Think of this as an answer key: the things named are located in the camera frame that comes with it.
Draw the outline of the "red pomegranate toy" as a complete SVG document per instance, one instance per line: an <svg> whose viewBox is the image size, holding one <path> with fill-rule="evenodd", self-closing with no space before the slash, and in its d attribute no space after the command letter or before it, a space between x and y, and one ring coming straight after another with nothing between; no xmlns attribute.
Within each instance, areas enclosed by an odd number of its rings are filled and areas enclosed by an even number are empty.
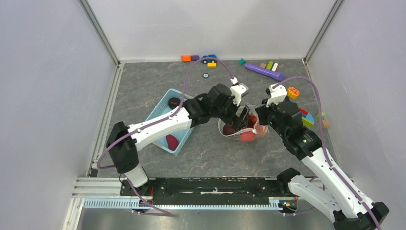
<svg viewBox="0 0 406 230"><path fill-rule="evenodd" d="M256 134L253 131L247 131L240 134L239 139L243 142L251 142L255 139Z"/></svg>

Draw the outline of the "dark red apple toy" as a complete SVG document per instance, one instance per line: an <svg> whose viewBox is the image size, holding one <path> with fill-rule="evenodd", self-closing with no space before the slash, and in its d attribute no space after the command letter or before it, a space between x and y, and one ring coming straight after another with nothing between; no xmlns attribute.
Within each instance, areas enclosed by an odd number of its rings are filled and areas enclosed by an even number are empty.
<svg viewBox="0 0 406 230"><path fill-rule="evenodd" d="M225 124L222 128L222 134L225 136L233 135L236 133L235 129L233 129L230 125Z"/></svg>

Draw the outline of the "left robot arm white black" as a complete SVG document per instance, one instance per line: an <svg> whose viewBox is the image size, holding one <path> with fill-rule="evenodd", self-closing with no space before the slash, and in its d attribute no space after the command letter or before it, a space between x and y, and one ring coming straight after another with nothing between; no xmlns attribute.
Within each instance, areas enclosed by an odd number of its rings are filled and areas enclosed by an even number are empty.
<svg viewBox="0 0 406 230"><path fill-rule="evenodd" d="M106 144L114 168L125 175L138 195L147 194L150 181L139 162L138 151L159 138L206 124L212 118L239 128L244 120L236 113L247 93L248 87L242 83L231 87L217 84L208 93L182 99L175 109L151 120L129 126L123 122L115 124Z"/></svg>

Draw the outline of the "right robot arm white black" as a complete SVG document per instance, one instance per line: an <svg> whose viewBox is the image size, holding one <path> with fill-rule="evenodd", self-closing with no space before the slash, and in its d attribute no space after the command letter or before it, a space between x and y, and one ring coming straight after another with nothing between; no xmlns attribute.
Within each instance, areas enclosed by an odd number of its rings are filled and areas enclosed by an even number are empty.
<svg viewBox="0 0 406 230"><path fill-rule="evenodd" d="M327 191L289 168L277 176L277 191L297 195L322 212L336 230L380 230L389 214L383 202L374 202L334 162L312 130L302 123L297 104L289 100L256 108L262 125L269 125L282 138L286 149L306 165Z"/></svg>

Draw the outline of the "clear polka dot zip bag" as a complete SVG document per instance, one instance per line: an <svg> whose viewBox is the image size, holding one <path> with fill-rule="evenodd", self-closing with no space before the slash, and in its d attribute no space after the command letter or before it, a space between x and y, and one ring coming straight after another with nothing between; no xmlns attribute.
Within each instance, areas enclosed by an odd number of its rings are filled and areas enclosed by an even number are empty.
<svg viewBox="0 0 406 230"><path fill-rule="evenodd" d="M242 118L238 128L233 128L232 125L218 119L218 131L227 139L243 142L252 142L264 137L268 133L268 127L260 124L256 108L255 105L244 105L238 108L236 116Z"/></svg>

